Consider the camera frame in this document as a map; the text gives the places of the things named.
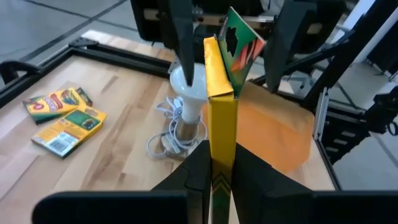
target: wooden tabletop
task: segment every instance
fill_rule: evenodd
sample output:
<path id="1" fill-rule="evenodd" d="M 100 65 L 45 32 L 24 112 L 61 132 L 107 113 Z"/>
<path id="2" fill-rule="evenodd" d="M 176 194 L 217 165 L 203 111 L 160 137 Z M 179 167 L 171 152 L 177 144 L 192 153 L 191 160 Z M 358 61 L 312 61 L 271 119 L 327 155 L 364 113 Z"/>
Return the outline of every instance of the wooden tabletop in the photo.
<path id="1" fill-rule="evenodd" d="M 86 38 L 102 44 L 173 60 L 169 50 L 97 31 Z M 52 122 L 37 126 L 22 100 L 68 87 L 82 87 L 93 107 L 108 114 L 103 128 L 62 160 L 30 141 Z M 291 91 L 288 83 L 283 83 Z M 169 81 L 81 57 L 71 57 L 0 109 L 0 221 L 30 223 L 34 205 L 65 190 L 150 190 L 180 164 L 153 160 L 146 142 L 168 122 L 154 106 L 175 96 Z M 311 189 L 333 189 L 315 142 L 309 160 L 289 175 Z M 231 206 L 231 223 L 236 223 Z"/>

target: orange paper bag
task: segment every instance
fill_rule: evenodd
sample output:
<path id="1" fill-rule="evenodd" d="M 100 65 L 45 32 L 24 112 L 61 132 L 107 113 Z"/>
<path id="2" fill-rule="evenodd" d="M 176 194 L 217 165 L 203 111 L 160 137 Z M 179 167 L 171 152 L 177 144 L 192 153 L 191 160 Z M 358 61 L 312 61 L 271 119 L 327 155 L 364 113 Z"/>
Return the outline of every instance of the orange paper bag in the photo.
<path id="1" fill-rule="evenodd" d="M 203 112 L 207 118 L 207 106 Z M 311 112 L 246 82 L 238 103 L 237 142 L 288 174 L 310 155 L 313 122 Z"/>

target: yellow cardboard box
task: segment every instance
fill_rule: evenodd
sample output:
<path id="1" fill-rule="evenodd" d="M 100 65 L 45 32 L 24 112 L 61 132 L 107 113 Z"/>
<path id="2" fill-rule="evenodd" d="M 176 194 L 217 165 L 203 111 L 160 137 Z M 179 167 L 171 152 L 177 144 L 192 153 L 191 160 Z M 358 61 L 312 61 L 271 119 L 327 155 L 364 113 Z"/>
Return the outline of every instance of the yellow cardboard box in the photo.
<path id="1" fill-rule="evenodd" d="M 238 100 L 229 84 L 214 37 L 204 40 L 212 158 L 213 223 L 228 223 L 231 175 L 235 160 Z"/>
<path id="2" fill-rule="evenodd" d="M 32 137 L 32 141 L 65 158 L 102 128 L 106 114 L 86 105 L 60 118 Z"/>

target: electrical cord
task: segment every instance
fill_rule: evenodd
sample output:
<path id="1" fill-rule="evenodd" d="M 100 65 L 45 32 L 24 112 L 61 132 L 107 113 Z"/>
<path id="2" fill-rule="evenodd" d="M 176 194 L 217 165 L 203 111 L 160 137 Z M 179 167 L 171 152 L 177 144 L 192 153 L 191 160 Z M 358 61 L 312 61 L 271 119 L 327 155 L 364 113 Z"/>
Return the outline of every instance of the electrical cord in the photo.
<path id="1" fill-rule="evenodd" d="M 164 104 L 168 104 L 170 106 L 170 109 L 166 109 L 164 107 L 162 107 L 162 105 Z M 199 134 L 199 128 L 197 128 L 197 131 L 195 133 L 194 138 L 192 138 L 191 140 L 188 141 L 180 141 L 177 139 L 177 135 L 176 135 L 176 127 L 178 125 L 178 122 L 180 121 L 180 117 L 182 114 L 182 104 L 183 104 L 183 99 L 181 97 L 177 97 L 177 98 L 171 98 L 171 97 L 166 97 L 166 100 L 159 103 L 158 105 L 155 106 L 155 109 L 158 111 L 162 111 L 164 116 L 167 119 L 170 119 L 170 123 L 169 123 L 169 128 L 166 131 L 163 131 L 159 134 L 156 134 L 154 136 L 152 136 L 148 141 L 147 141 L 147 146 L 146 146 L 146 150 L 149 156 L 155 158 L 155 159 L 163 159 L 165 157 L 168 156 L 168 154 L 170 153 L 175 153 L 178 154 L 179 152 L 171 152 L 168 150 L 164 150 L 163 152 L 160 153 L 154 153 L 152 152 L 152 150 L 150 149 L 150 144 L 151 142 L 156 139 L 156 138 L 161 138 L 162 136 L 169 134 L 172 138 L 172 140 L 177 144 L 177 146 L 182 149 L 187 151 L 188 149 L 191 149 L 192 146 L 198 142 L 198 134 Z M 201 123 L 204 127 L 205 130 L 205 136 L 203 139 L 207 138 L 207 127 L 205 122 L 203 122 L 203 114 L 202 112 L 200 112 L 200 116 L 198 117 L 198 123 Z"/>

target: crayola crayon box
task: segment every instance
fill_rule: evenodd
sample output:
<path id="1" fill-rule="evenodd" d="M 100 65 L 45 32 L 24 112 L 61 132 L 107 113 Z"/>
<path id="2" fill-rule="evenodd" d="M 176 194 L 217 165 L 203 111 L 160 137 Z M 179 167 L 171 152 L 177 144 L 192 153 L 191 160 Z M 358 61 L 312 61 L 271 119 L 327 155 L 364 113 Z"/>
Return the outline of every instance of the crayola crayon box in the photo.
<path id="1" fill-rule="evenodd" d="M 45 96 L 24 100 L 22 103 L 36 124 L 59 118 L 81 104 L 93 105 L 93 102 L 81 88 L 56 91 Z"/>
<path id="2" fill-rule="evenodd" d="M 104 112 L 82 104 L 37 133 L 32 141 L 65 158 L 100 130 L 105 118 Z"/>

